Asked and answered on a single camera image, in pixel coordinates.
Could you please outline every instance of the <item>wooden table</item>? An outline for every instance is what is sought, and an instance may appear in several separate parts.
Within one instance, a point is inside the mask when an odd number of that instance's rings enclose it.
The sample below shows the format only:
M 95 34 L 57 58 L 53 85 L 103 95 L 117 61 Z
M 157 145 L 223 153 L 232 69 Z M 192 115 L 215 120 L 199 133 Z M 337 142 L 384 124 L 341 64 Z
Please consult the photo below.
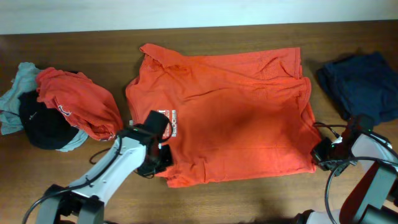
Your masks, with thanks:
M 145 43 L 185 55 L 301 47 L 303 73 L 312 82 L 310 102 L 315 117 L 329 124 L 345 122 L 314 78 L 314 71 L 324 62 L 355 52 L 380 51 L 398 71 L 398 21 L 0 35 L 0 94 L 11 87 L 20 62 L 82 71 L 113 94 L 127 123 L 130 115 L 124 87 L 138 76 L 143 56 L 139 47 Z M 397 125 L 398 121 L 384 123 L 376 131 L 396 145 Z M 47 187 L 54 183 L 66 186 L 79 178 L 91 167 L 90 156 L 110 145 L 112 142 L 89 139 L 82 147 L 62 153 L 32 147 L 23 132 L 0 136 L 0 222 L 19 223 Z M 184 189 L 169 189 L 162 179 L 131 174 L 109 201 L 105 217 L 118 223 L 237 223 L 293 217 L 311 208 L 325 210 L 328 174 L 318 169 L 315 174 Z M 333 181 L 332 208 L 341 207 L 361 174 L 360 168 L 349 168 Z

